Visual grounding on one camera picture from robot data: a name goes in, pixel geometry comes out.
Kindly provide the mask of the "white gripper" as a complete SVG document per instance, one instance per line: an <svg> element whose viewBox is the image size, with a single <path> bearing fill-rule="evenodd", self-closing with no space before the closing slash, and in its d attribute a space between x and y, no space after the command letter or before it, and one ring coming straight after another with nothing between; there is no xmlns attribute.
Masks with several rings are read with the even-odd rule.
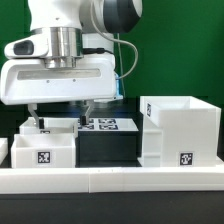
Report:
<svg viewBox="0 0 224 224"><path fill-rule="evenodd" d="M89 124L93 99L113 98L116 94L115 57L92 54L77 61L75 68L47 69L41 59L7 61L1 71L0 97L6 105L29 104L35 126L44 128L37 113L39 103L84 101L80 124Z"/></svg>

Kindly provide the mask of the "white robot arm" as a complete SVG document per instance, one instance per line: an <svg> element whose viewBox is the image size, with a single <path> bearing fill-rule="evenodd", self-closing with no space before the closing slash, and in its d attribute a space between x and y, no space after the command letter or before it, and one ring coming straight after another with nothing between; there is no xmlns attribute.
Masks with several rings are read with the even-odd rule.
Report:
<svg viewBox="0 0 224 224"><path fill-rule="evenodd" d="M114 36L142 16L142 0L28 0L31 35L5 46L0 98L26 104L37 128L39 103L85 101L83 125L96 99L116 95Z"/></svg>

